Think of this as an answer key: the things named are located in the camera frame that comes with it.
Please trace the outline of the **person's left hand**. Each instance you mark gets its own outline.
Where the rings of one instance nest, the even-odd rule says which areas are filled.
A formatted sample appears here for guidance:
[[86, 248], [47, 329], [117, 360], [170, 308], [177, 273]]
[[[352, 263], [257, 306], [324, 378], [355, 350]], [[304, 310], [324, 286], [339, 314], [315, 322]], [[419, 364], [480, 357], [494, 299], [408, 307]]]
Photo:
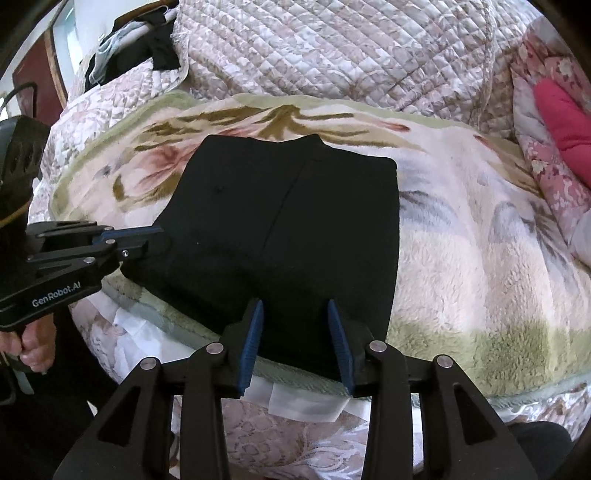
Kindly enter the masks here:
[[56, 327], [53, 315], [28, 324], [22, 334], [1, 333], [1, 352], [18, 356], [35, 373], [46, 372], [54, 363]]

